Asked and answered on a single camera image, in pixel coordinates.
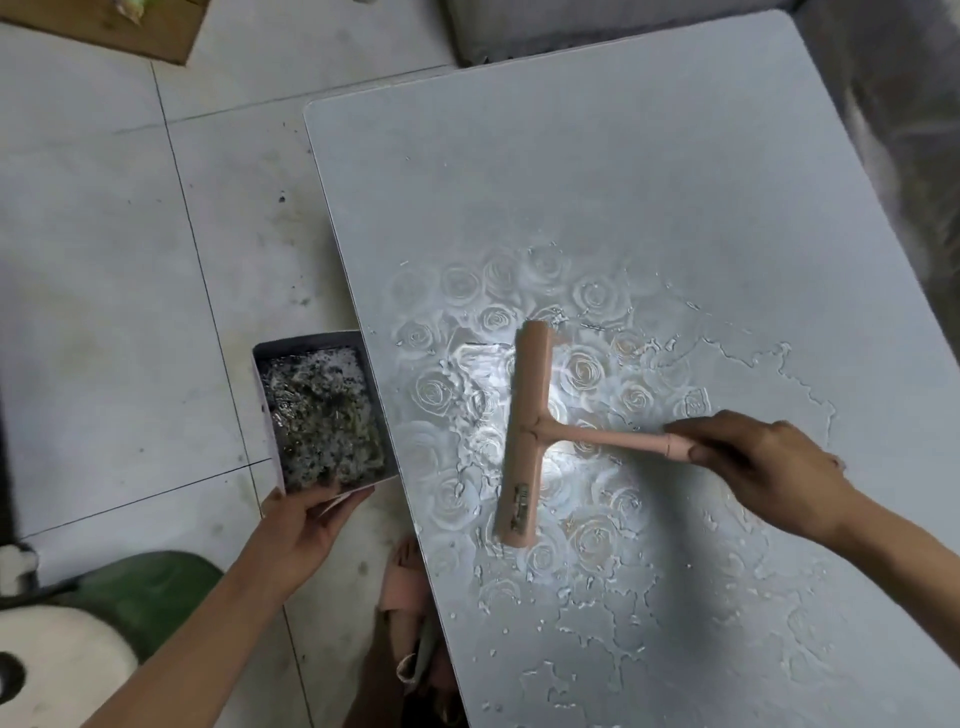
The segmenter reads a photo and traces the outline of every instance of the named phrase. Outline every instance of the white table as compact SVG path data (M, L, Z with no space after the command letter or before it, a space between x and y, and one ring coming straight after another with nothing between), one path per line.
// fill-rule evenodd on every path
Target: white table
M551 451L540 545L490 538L538 316L570 342L561 416L790 419L960 548L957 365L787 15L306 119L471 725L955 720L955 668L898 607L690 466Z

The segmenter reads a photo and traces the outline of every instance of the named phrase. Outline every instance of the box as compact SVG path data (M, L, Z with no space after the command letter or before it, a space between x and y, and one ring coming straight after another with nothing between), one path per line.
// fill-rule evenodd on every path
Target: box
M113 0L0 0L0 20L186 65L208 2L153 0L137 25L116 10Z
M260 379L259 365L262 362L269 361L270 359L277 359L282 356L303 355L311 352L317 352L322 349L337 349L340 347L351 347L357 352L357 359L360 364L360 368L363 371L364 378L367 381L367 390L370 395L374 424L380 435L384 452L384 477L375 480L374 482L364 483L363 485L353 489L352 492L355 490L370 488L373 485L394 483L398 485L400 482L399 468L396 464L396 455L394 454L393 444L390 440L390 432L387 429L387 420L383 415L383 405L376 389L376 381L373 378L373 372L370 367L370 358L367 356L367 348L363 342L363 334L356 330L332 331L330 333L297 336L291 339L279 339L277 341L257 344L255 347L253 347L253 372L256 376L258 385L257 392L260 396L260 411L263 413L263 416L266 419L267 428L270 432L270 437L268 438L268 448L270 450L270 457L276 471L275 483L284 492L286 492L286 483L283 482L283 470L280 467L279 448L276 442L274 421L270 416L270 409L267 406L267 395L263 389L263 383ZM332 507L347 495L349 494L344 494L341 498L332 501L327 508Z

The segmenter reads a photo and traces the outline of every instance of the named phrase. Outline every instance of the gray cushion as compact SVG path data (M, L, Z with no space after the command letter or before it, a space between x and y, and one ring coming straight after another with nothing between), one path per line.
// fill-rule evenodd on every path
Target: gray cushion
M446 0L463 61L485 63L795 0Z

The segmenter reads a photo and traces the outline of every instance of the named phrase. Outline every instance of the white floor tile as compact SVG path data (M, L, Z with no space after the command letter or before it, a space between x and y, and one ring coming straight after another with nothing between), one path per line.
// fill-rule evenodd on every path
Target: white floor tile
M0 240L23 533L246 464L163 128L0 161Z
M197 553L227 568L260 518L250 470L54 528L29 539L45 584L144 551ZM283 615L271 622L230 697L220 728L307 728L295 655Z
M453 62L439 0L229 0L185 68L155 66L169 120Z
M251 467L263 499L274 485L269 461ZM380 582L394 545L413 533L398 485L381 487L353 513L326 563L287 601L287 617L317 726L342 725L370 649Z
M252 462L269 457L252 348L356 328L304 99L171 124L187 206Z
M0 25L0 156L162 124L150 62Z

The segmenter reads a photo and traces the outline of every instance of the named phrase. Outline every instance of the pink slipper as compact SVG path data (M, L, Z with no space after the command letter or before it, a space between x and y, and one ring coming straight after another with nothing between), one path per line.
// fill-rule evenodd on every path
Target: pink slipper
M384 616L394 611L407 612L423 620L421 624L425 624L432 607L430 582L426 571L423 568L411 569L397 563L399 553L408 546L420 547L416 536L407 536L395 546L390 561L387 562L387 568L383 572L383 585L380 587L380 600L376 608ZM420 634L423 635L423 633L424 626L420 628ZM423 645L423 642L424 640L418 640L418 648ZM417 657L415 648L414 652L404 655L396 666L396 677L410 690L419 682ZM435 646L430 660L429 675L425 682L439 691L458 691L453 665L450 663L443 640Z

